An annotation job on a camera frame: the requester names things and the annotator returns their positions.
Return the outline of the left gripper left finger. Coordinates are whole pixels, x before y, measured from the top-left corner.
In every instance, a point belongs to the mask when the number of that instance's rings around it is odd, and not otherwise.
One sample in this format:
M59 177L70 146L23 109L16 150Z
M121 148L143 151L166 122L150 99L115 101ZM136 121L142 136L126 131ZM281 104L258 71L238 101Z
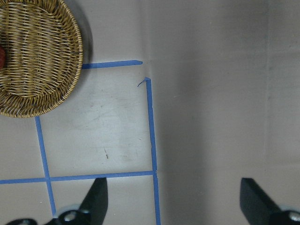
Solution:
M96 178L81 205L50 220L48 225L102 225L108 209L107 178Z

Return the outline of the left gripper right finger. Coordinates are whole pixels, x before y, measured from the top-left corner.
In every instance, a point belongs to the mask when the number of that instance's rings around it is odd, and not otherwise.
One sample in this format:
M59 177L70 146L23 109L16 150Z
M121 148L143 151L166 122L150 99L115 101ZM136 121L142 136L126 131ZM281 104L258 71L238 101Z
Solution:
M300 212L281 209L252 178L240 182L240 209L250 225L298 225Z

